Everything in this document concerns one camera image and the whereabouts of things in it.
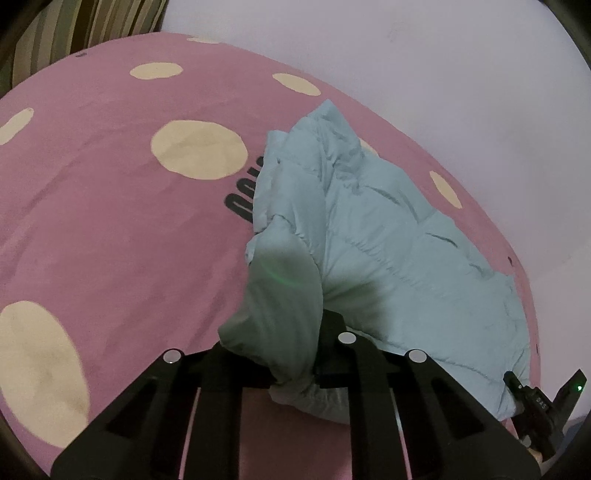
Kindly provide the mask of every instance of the pink bedsheet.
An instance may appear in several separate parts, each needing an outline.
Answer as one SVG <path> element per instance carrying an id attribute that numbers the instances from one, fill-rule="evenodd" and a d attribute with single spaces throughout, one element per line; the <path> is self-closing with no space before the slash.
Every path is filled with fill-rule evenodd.
<path id="1" fill-rule="evenodd" d="M 168 65 L 130 74 L 155 62 Z M 277 77 L 281 82 L 277 73 L 311 86 Z M 48 425 L 37 424 L 50 420 L 34 418 L 23 405 L 62 402 L 44 404 L 44 411 L 57 412 L 55 422 L 78 415 L 79 425 L 80 415 L 93 419 L 162 351 L 192 353 L 217 341 L 218 326 L 240 303 L 252 237 L 252 225 L 225 199 L 250 200 L 236 182 L 254 180 L 250 169 L 259 169 L 267 132 L 289 130 L 325 99 L 454 219 L 493 268 L 515 276 L 531 336 L 531 378 L 539 383 L 535 311 L 515 252 L 415 142 L 335 88 L 276 61 L 185 35 L 129 37 L 70 56 L 0 100 L 0 331 L 11 329 L 11 341 L 20 343 L 5 351 L 20 352 L 28 365 L 23 371 L 0 353 L 0 409 L 42 468 L 49 471 L 68 433 L 61 440 L 47 436 Z M 194 130 L 155 146 L 154 135 L 172 121 L 223 128 L 182 124 Z M 186 157 L 194 132 L 212 141 L 191 169 Z M 231 143 L 228 149 L 218 148 L 220 138 Z M 175 163 L 173 154 L 185 163 Z M 453 195 L 450 201 L 440 193 L 431 172 L 445 179 L 461 208 Z M 27 350 L 27 334 L 15 323 L 21 317 L 8 314 L 23 301 L 48 312 L 73 352 L 56 359 L 49 339 Z M 66 343 L 56 348 L 67 351 Z M 76 385 L 86 386 L 87 400 L 84 392 L 51 385 L 70 385 L 56 372 L 60 361 L 76 359 L 82 376 Z M 21 368 L 18 375 L 7 374 L 13 367 Z M 58 393 L 48 394 L 52 388 Z M 241 478 L 350 478 L 347 427 L 275 405 L 260 391 L 245 393 L 242 422 Z"/>

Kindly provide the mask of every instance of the black text on bedsheet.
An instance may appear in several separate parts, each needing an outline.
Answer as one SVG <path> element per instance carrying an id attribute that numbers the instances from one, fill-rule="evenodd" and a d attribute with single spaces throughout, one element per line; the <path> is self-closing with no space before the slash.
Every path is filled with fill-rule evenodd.
<path id="1" fill-rule="evenodd" d="M 256 164 L 259 167 L 262 167 L 262 162 L 263 157 L 258 157 Z M 258 177 L 260 170 L 250 167 L 246 173 L 253 177 L 254 180 L 248 177 L 239 179 L 236 182 L 236 188 L 238 188 L 240 193 L 252 200 L 255 196 L 256 178 Z M 235 214 L 252 223 L 252 202 L 250 200 L 237 193 L 229 193 L 224 199 L 224 205 Z"/>

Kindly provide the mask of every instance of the bed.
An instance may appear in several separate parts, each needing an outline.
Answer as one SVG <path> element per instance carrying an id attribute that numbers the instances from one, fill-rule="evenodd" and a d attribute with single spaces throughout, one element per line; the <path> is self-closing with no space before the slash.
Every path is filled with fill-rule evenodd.
<path id="1" fill-rule="evenodd" d="M 525 271 L 433 157 L 289 66 L 206 38 L 138 35 L 68 56 L 0 100 L 0 411 L 43 470 L 162 351 L 217 341 L 246 282 L 266 134 L 326 99 L 515 277 L 539 384 Z M 247 391 L 241 478 L 350 478 L 348 428 Z"/>

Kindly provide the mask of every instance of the silver screw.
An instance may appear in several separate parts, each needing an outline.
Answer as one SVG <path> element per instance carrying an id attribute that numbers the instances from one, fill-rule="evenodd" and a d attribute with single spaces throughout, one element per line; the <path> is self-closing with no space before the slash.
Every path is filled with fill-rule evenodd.
<path id="1" fill-rule="evenodd" d="M 171 350 L 167 350 L 164 352 L 164 355 L 162 356 L 162 360 L 164 360 L 168 364 L 174 364 L 174 363 L 178 362 L 182 356 L 183 356 L 183 354 L 181 352 L 179 352 L 177 349 L 173 348 Z"/>
<path id="2" fill-rule="evenodd" d="M 339 334 L 339 342 L 344 343 L 345 345 L 350 345 L 351 343 L 355 343 L 357 337 L 354 333 L 351 332 L 343 332 Z"/>
<path id="3" fill-rule="evenodd" d="M 427 360 L 427 354 L 422 350 L 410 350 L 408 357 L 416 364 L 422 364 Z"/>

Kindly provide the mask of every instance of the striped curtain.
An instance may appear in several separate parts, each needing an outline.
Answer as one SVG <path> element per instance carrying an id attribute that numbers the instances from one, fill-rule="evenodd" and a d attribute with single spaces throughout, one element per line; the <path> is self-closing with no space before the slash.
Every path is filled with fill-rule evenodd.
<path id="1" fill-rule="evenodd" d="M 53 0 L 0 66 L 0 98 L 51 63 L 114 38 L 159 27 L 167 0 Z"/>

